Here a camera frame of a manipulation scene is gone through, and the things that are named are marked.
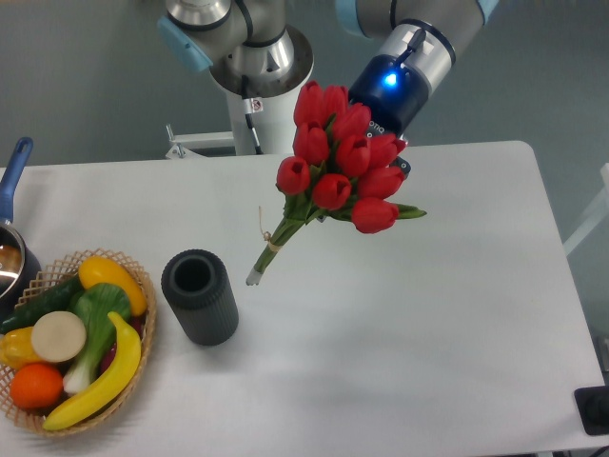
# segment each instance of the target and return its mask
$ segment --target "yellow bell pepper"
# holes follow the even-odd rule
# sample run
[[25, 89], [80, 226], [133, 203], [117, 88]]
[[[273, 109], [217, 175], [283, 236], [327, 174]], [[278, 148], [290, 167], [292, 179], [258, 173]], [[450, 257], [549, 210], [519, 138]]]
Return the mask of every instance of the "yellow bell pepper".
[[100, 283], [118, 286], [129, 297], [132, 316], [141, 316], [146, 312], [147, 302], [142, 288], [126, 269], [113, 260], [98, 255], [91, 256], [78, 268], [78, 277], [86, 289]]
[[118, 312], [109, 312], [108, 318], [116, 327], [114, 360], [93, 384], [54, 409], [42, 425], [44, 430], [61, 430], [84, 421], [114, 400], [135, 375], [142, 358], [140, 335]]
[[31, 346], [33, 327], [10, 331], [0, 340], [0, 364], [20, 369], [28, 364], [43, 362]]

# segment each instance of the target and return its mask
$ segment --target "saucepan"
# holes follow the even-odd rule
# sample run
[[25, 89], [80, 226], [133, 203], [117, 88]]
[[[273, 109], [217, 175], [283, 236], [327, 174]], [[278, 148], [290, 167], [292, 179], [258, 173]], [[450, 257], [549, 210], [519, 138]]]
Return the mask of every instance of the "saucepan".
[[29, 281], [40, 270], [40, 263], [11, 225], [15, 189], [32, 148], [31, 138], [21, 138], [17, 142], [0, 181], [0, 321], [14, 309]]

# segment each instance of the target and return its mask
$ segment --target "fruit basket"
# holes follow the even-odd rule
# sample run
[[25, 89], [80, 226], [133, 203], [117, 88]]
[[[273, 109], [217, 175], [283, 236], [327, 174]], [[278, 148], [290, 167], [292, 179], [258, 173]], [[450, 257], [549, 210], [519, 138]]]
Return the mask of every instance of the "fruit basket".
[[114, 400], [86, 420], [57, 431], [47, 431], [43, 429], [42, 425], [46, 419], [46, 411], [23, 410], [13, 403], [10, 397], [10, 383], [16, 370], [0, 364], [0, 410], [4, 411], [7, 418], [13, 421], [17, 427], [26, 428], [39, 435], [49, 437], [72, 435], [95, 427], [106, 420], [125, 403], [131, 392], [136, 388], [150, 354], [156, 324], [154, 286], [144, 268], [138, 262], [126, 256], [123, 252], [113, 252], [98, 248], [97, 250], [77, 251], [71, 255], [67, 255], [63, 260], [56, 260], [52, 265], [49, 265], [43, 271], [38, 272], [36, 279], [29, 283], [29, 288], [24, 291], [17, 306], [22, 306], [44, 290], [76, 275], [79, 266], [91, 256], [105, 257], [122, 266], [135, 280], [137, 285], [139, 285], [146, 297], [147, 311], [143, 316], [144, 324], [142, 328], [141, 360], [135, 374], [130, 379], [127, 386], [116, 398], [114, 398]]

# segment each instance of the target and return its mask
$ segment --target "yellow banana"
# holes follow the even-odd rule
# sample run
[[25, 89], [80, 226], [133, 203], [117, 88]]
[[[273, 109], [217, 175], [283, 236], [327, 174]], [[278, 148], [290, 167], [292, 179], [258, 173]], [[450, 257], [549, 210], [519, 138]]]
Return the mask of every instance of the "yellow banana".
[[54, 409], [42, 425], [44, 430], [61, 430], [87, 419], [114, 400], [135, 374], [142, 358], [140, 337], [117, 312], [109, 312], [108, 318], [116, 327], [114, 360], [89, 387]]

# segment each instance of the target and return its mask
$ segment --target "black cup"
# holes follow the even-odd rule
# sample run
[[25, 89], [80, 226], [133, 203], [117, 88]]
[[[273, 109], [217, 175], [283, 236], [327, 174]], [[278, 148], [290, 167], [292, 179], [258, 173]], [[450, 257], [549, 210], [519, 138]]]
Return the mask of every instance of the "black cup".
[[237, 329], [239, 312], [226, 267], [211, 252], [190, 249], [173, 257], [163, 270], [161, 288], [192, 342], [219, 345]]

